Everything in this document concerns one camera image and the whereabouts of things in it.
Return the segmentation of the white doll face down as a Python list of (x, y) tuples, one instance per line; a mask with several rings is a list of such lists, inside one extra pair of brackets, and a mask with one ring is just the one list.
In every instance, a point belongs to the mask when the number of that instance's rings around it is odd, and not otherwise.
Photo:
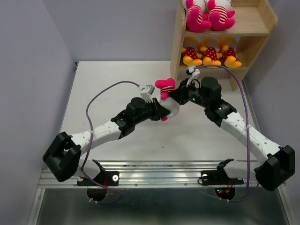
[(180, 110), (180, 105), (169, 96), (169, 93), (176, 88), (176, 81), (173, 78), (166, 80), (156, 80), (156, 88), (160, 89), (160, 105), (169, 110), (171, 113), (164, 116), (161, 120), (166, 121), (170, 118), (175, 117)]
[(235, 25), (235, 11), (232, 10), (231, 0), (205, 0), (204, 2), (213, 31), (225, 31)]

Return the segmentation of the orange bear polka dot toy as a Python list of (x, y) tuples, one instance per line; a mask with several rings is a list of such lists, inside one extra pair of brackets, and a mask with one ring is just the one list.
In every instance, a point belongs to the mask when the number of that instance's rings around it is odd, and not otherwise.
[(200, 42), (194, 37), (184, 37), (182, 46), (183, 63), (187, 66), (202, 65), (202, 55), (200, 51)]

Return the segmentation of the white glasses doll striped shirt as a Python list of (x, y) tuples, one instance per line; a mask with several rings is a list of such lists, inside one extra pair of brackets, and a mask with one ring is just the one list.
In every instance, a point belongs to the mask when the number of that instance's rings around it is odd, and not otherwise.
[(211, 28), (204, 0), (183, 0), (182, 4), (186, 11), (186, 26), (190, 31), (200, 33)]

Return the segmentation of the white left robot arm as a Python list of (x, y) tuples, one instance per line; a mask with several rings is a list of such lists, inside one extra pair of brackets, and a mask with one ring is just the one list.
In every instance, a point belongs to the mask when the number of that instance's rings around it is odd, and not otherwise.
[(61, 132), (54, 138), (43, 155), (57, 181), (63, 182), (74, 175), (82, 176), (82, 167), (87, 166), (81, 157), (89, 150), (109, 141), (121, 139), (135, 130), (137, 124), (145, 120), (158, 121), (171, 112), (163, 107), (156, 98), (146, 102), (140, 97), (133, 98), (125, 110), (105, 124), (73, 135)]

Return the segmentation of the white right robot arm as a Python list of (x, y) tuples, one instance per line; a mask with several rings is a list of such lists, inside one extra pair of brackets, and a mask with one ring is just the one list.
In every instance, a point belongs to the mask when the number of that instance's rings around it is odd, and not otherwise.
[(257, 163), (227, 159), (215, 170), (202, 171), (198, 182), (204, 186), (243, 184), (246, 179), (258, 182), (264, 189), (274, 191), (295, 173), (295, 151), (289, 145), (280, 146), (257, 131), (228, 102), (221, 98), (222, 87), (217, 79), (205, 77), (195, 86), (184, 80), (169, 93), (179, 105), (187, 102), (204, 108), (207, 118), (231, 134), (257, 159)]

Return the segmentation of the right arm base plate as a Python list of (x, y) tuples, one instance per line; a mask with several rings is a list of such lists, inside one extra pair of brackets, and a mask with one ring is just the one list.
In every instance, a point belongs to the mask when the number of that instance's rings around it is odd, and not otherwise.
[(211, 185), (242, 185), (243, 180), (237, 178), (229, 178), (223, 170), (204, 170), (201, 171), (201, 176), (198, 178), (198, 183), (203, 186)]

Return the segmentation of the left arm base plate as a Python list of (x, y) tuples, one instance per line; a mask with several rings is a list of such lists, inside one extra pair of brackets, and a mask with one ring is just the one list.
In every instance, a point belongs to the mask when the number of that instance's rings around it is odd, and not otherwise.
[[(119, 185), (119, 178), (120, 178), (119, 171), (106, 171), (97, 175), (93, 180), (101, 184), (102, 186), (115, 187)], [(96, 184), (87, 178), (83, 178), (81, 181), (77, 180), (77, 186), (88, 187), (88, 186), (96, 186)]]

